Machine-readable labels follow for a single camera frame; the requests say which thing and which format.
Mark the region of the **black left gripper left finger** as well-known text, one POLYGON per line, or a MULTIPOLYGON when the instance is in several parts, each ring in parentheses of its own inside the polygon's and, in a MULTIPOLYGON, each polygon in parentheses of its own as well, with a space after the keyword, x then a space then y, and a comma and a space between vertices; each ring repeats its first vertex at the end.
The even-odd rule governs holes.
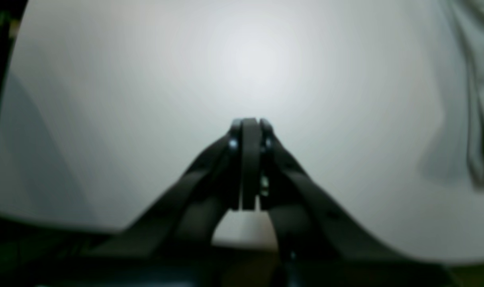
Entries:
POLYGON ((183 176, 127 230, 87 252, 93 258, 150 258, 187 217, 209 243, 229 208, 237 208, 242 181, 244 128, 233 120, 225 136, 204 149, 183 176))

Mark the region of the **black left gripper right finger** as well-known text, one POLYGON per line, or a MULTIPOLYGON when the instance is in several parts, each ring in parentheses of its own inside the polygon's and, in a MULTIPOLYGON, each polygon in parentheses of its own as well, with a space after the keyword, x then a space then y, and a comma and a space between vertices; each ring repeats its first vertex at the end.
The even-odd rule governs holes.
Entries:
POLYGON ((270 216, 283 260, 406 261, 308 176, 268 120, 261 119, 259 128, 261 207, 270 216))

